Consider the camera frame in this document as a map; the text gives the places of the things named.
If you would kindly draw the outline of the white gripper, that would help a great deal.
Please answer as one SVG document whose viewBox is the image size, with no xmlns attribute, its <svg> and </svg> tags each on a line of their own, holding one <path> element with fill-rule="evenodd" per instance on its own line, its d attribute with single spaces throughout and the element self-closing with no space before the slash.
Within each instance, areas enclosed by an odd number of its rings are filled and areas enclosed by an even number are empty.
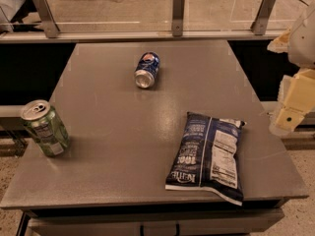
<svg viewBox="0 0 315 236">
<path fill-rule="evenodd" d="M 280 83 L 278 103 L 273 111 L 269 130 L 285 136 L 315 108 L 315 2 L 295 21 L 291 29 L 272 40 L 267 49 L 287 53 L 290 63 L 301 68 L 293 77 L 284 75 Z"/>
</svg>

